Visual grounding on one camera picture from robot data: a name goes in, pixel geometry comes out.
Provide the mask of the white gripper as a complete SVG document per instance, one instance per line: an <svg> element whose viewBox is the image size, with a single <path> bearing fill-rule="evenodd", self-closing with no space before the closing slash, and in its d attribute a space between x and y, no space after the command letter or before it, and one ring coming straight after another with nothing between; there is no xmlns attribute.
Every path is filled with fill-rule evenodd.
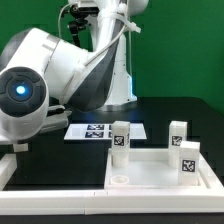
<svg viewBox="0 0 224 224"><path fill-rule="evenodd" d="M36 111L0 110L0 145L21 144L39 133L63 129L68 126L69 109L64 106L50 106Z"/></svg>

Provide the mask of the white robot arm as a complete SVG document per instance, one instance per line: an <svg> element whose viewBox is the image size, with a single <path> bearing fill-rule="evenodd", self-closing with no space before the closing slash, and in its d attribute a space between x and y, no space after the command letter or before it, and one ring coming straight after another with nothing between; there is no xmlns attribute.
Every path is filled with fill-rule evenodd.
<svg viewBox="0 0 224 224"><path fill-rule="evenodd" d="M68 124L69 105L87 112L137 101L126 71L130 20L149 0L68 0L72 32L89 28L93 49L41 29L15 35L0 55L0 144L21 144Z"/></svg>

